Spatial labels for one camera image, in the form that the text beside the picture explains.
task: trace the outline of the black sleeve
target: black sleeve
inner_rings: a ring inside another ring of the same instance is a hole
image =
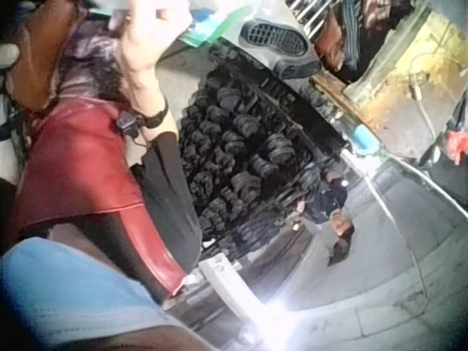
[[[143,201],[165,246],[179,265],[190,273],[201,253],[202,232],[192,203],[178,150],[177,137],[162,133],[142,157],[143,166],[132,172]]]

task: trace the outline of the man in dark jacket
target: man in dark jacket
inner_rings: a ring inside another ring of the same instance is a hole
[[[327,172],[326,181],[314,185],[296,211],[302,214],[302,223],[311,233],[320,229],[318,236],[330,252],[328,265],[345,260],[350,253],[351,237],[355,231],[351,218],[342,209],[348,193],[341,175]],[[332,233],[322,230],[321,224],[331,221]]]

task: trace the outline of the concrete ground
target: concrete ground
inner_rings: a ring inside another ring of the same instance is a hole
[[[468,195],[467,163],[443,159],[433,173],[441,183],[450,176],[448,185]],[[377,184],[418,259],[428,306],[405,243],[360,184],[347,203],[357,229],[349,258],[316,272],[312,242],[277,294],[300,320],[287,350],[455,350],[466,335],[468,220],[392,170]]]

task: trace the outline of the person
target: person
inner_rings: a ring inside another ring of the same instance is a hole
[[[296,211],[301,214],[301,222],[309,232],[317,232],[319,226],[317,240],[321,240],[328,251],[328,265],[334,265],[348,257],[355,228],[342,210],[347,200],[347,188],[342,185],[340,173],[329,170],[325,180],[315,184],[306,198],[298,202]],[[333,232],[321,228],[321,224],[328,220]]]
[[[60,2],[68,0],[48,0],[35,12],[24,31],[39,33],[29,37],[46,31],[34,27],[38,14],[53,18],[53,10],[67,17]],[[76,9],[77,2],[66,8]],[[26,118],[32,142],[1,235],[0,339],[9,347],[213,349],[161,307],[200,256],[177,129],[155,75],[158,59],[191,16],[183,0],[129,4],[115,27],[119,39],[92,21],[76,23],[53,75],[59,79],[52,105]],[[46,76],[41,69],[49,62],[29,55],[44,45],[27,46],[21,37],[20,58],[8,72],[9,93],[23,97],[29,112],[34,104],[28,108],[32,100],[22,95],[27,87],[18,67],[32,58],[28,69]],[[36,78],[29,93],[41,83]],[[131,171],[117,124],[122,111],[146,124],[140,133],[148,150]]]

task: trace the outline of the rubber sole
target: rubber sole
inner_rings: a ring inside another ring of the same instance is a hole
[[[279,79],[298,79],[310,77],[322,69],[320,61],[309,61],[305,63],[288,62],[280,60],[276,64],[273,72]]]
[[[302,56],[308,48],[306,39],[294,28],[264,20],[245,23],[241,37],[251,45],[267,47],[288,56]]]

